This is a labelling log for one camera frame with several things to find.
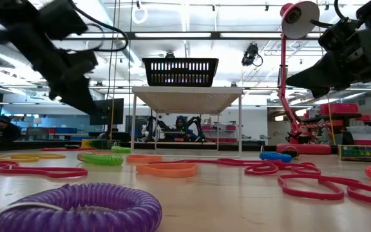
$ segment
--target monitor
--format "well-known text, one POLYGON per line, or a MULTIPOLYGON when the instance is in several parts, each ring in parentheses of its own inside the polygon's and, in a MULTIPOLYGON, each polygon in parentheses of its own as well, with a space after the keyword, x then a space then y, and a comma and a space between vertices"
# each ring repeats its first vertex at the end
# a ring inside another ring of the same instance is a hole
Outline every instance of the monitor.
POLYGON ((90 115, 90 125, 113 125, 122 124, 124 115, 124 99, 114 99, 114 114, 112 112, 113 99, 94 101, 98 111, 90 115))

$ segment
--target person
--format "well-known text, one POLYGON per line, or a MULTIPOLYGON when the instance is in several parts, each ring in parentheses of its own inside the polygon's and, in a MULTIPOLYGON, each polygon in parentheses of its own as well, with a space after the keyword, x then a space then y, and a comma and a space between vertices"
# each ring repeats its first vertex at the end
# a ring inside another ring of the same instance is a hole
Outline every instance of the person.
POLYGON ((192 130, 184 128, 186 124, 186 118, 184 116, 178 116, 177 120, 175 121, 175 131, 182 131, 184 134, 173 134, 174 139, 185 139, 185 140, 191 140, 195 141, 198 136, 193 133, 192 130))
POLYGON ((6 115, 0 116, 0 141, 15 140, 21 134, 18 126, 11 124, 11 119, 6 115))

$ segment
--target white table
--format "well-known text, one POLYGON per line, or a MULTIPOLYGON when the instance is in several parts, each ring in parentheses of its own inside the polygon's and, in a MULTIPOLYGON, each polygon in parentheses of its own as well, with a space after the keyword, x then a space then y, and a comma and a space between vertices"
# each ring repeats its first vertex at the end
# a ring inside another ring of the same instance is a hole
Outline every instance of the white table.
POLYGON ((235 87, 148 87, 134 86, 133 120, 131 125, 131 150, 134 150, 137 97, 157 113, 220 114, 238 99, 238 151, 242 153, 242 88, 235 87))

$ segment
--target purple coiled keychain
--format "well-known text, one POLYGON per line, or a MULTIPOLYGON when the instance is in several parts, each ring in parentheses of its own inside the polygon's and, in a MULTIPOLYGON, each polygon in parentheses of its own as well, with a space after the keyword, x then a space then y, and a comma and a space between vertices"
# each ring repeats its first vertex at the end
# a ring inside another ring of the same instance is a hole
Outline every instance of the purple coiled keychain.
POLYGON ((160 202, 148 192, 114 184, 66 184, 2 209, 0 231, 154 232, 161 220, 160 202), (107 209, 78 209, 84 206, 107 209))

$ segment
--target black wire basket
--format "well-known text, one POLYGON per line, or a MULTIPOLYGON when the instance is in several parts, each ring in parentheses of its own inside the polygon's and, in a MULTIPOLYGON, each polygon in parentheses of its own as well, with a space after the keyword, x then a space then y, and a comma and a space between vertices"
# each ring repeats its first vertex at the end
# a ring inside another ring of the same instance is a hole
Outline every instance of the black wire basket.
POLYGON ((211 87, 215 58, 143 58, 149 86, 211 87))

